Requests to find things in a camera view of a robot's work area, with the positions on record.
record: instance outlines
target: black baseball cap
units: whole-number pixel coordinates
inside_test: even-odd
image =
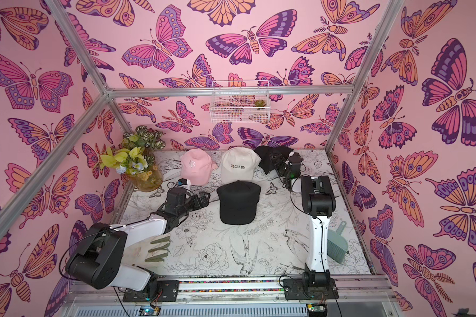
[[[261,158],[261,162],[259,163],[259,167],[264,170],[265,174],[268,174],[272,170],[275,169],[275,166],[273,166],[272,160],[270,160],[269,155],[271,153],[280,153],[284,156],[284,158],[289,157],[289,153],[291,153],[293,149],[281,146],[281,147],[268,147],[268,146],[260,146],[257,147],[254,152],[256,152],[257,155]]]
[[[256,217],[261,186],[250,181],[234,181],[217,188],[220,219],[228,225],[246,225]]]

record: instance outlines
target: potted plant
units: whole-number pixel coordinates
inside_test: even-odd
[[[166,143],[160,139],[162,132],[147,129],[145,125],[136,128],[136,133],[124,133],[120,149],[114,153],[108,149],[100,156],[102,167],[114,168],[118,174],[125,174],[142,192],[156,190],[163,181],[162,173],[155,162],[154,150],[161,150]]]

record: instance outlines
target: green brush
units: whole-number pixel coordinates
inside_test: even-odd
[[[336,232],[331,229],[328,230],[328,256],[340,264],[344,262],[344,257],[349,249],[346,239],[341,236],[346,225],[347,223],[342,221]]]

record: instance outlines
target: white baseball cap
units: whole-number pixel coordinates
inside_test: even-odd
[[[233,181],[251,181],[254,177],[254,169],[259,165],[261,158],[252,149],[236,147],[227,150],[222,155],[222,183],[228,184]]]

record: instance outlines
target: pink baseball cap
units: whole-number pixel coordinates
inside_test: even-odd
[[[190,185],[203,186],[209,181],[212,170],[218,166],[212,158],[201,149],[192,149],[185,153],[182,158],[181,177],[190,180]]]

